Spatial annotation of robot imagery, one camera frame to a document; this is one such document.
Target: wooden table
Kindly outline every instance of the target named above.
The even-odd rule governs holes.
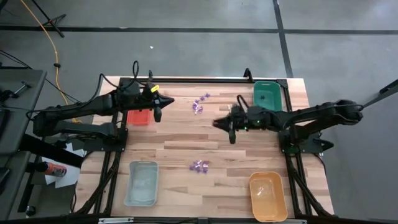
[[[117,84],[120,77],[108,78]],[[304,80],[291,78],[288,84],[293,110],[308,107]],[[101,94],[111,90],[113,87],[103,82]],[[286,162],[279,149],[277,133],[240,131],[236,133],[236,144],[231,145],[228,133],[211,126],[213,119],[228,113],[228,105],[236,102],[236,95],[243,95],[251,104],[253,84],[160,83],[159,91],[174,97],[175,102],[162,110],[160,123],[127,126],[129,137],[119,166],[112,216],[252,218],[249,177],[253,172],[274,171],[282,176],[289,217],[294,217]],[[203,113],[195,115],[192,103],[205,93],[211,96],[201,103]],[[110,121],[111,117],[95,116],[93,123]],[[97,187],[103,157],[103,152],[94,152],[82,165],[76,188],[76,210]],[[207,174],[188,169],[199,159],[210,161]],[[303,154],[302,160],[308,188],[323,207],[333,213],[322,164],[311,154]],[[131,161],[159,163],[159,193],[153,207],[123,204]],[[304,211],[301,190],[297,192]],[[106,189],[101,211],[107,194]]]

